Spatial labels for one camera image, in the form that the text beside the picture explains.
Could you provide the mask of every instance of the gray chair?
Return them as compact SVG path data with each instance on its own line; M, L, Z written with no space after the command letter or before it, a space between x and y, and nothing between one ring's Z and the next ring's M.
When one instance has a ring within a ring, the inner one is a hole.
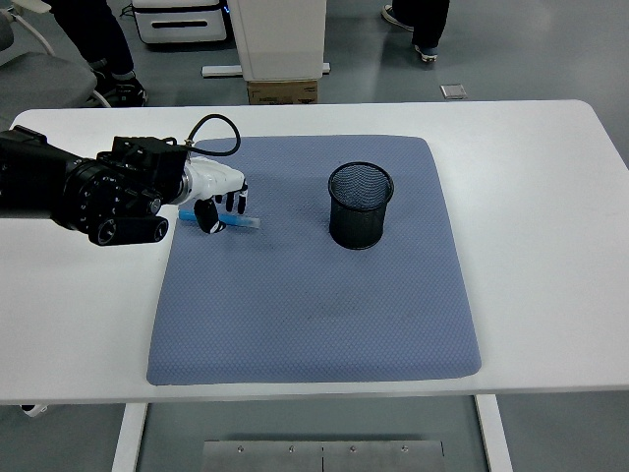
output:
M0 59L0 131L8 129L26 110L79 108L86 106L91 97L92 106L96 103L109 107L94 90L96 77L91 70L55 56L45 38L22 18L21 10L0 9L0 51L4 51L0 57L8 57ZM12 24L25 28L45 52L11 54L15 41Z

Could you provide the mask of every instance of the mesh cup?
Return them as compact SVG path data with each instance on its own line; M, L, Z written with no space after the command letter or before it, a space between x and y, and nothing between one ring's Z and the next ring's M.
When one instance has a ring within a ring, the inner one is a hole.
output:
M327 182L332 199L330 235L347 249L366 249L382 237L386 204L393 196L393 180L370 162L341 165Z

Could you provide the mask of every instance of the robot finger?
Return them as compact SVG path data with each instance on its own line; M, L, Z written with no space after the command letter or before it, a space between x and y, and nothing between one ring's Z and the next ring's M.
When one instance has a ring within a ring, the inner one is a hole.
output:
M227 201L225 202L225 209L227 211L234 209L234 194L235 192L229 192L227 194Z

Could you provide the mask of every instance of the sneaker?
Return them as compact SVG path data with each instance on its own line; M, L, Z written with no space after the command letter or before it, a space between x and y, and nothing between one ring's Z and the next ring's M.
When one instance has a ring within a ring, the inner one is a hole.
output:
M48 409L48 405L20 405L22 411L24 411L31 418L45 413Z
M415 50L420 53L424 62L429 63L436 61L436 47L420 47L415 45Z
M113 96L116 93L116 81L111 77L111 73L105 68L91 71L96 76L96 91L105 98Z
M404 25L402 22L398 21L395 18L395 13L393 13L393 7L391 5L384 5L382 7L382 10L380 11L380 14L382 15L382 17L385 20L390 22L392 25L395 25L396 27L403 28L406 31L413 32L413 27L409 27L408 25Z
M148 102L148 94L135 77L116 83L117 101L113 106L131 107L144 106Z

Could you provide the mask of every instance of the pen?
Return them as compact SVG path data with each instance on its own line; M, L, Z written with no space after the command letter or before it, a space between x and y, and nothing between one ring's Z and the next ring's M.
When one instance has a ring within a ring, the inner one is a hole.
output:
M179 210L179 219L184 221L197 221L195 213L189 209ZM218 219L230 226L243 226L246 228L259 229L259 218L251 218L249 216L241 216L239 214L219 213Z

